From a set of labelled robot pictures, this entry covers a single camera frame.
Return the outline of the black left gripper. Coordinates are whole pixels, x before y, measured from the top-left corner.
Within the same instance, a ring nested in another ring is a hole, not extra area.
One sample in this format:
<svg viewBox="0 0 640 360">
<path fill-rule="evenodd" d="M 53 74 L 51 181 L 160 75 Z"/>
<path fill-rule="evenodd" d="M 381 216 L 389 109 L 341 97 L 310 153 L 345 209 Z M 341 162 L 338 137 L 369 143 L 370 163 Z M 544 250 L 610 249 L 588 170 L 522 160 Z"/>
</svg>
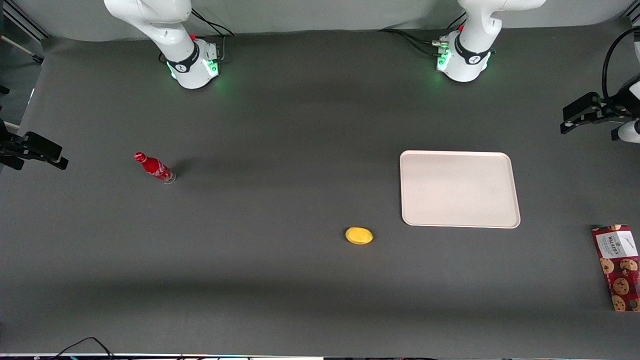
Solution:
<svg viewBox="0 0 640 360">
<path fill-rule="evenodd" d="M 560 134 L 566 135 L 579 126 L 599 125 L 613 122 L 615 119 L 638 120 L 640 116 L 639 84 L 640 76 L 634 75 L 624 82 L 617 93 L 611 95 L 608 91 L 608 78 L 602 75 L 602 96 L 597 92 L 587 92 L 563 108 Z"/>
</svg>

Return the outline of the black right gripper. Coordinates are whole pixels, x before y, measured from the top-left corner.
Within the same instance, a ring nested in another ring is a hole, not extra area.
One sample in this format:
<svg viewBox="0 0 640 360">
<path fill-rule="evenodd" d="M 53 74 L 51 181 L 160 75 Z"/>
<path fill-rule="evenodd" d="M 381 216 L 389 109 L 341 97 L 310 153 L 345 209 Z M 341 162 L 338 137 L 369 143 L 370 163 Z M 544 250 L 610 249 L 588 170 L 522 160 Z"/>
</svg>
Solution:
<svg viewBox="0 0 640 360">
<path fill-rule="evenodd" d="M 8 130 L 0 121 L 0 163 L 4 167 L 20 171 L 25 160 L 37 160 L 59 170 L 66 170 L 69 160 L 61 156 L 62 146 L 35 132 L 20 136 Z"/>
</svg>

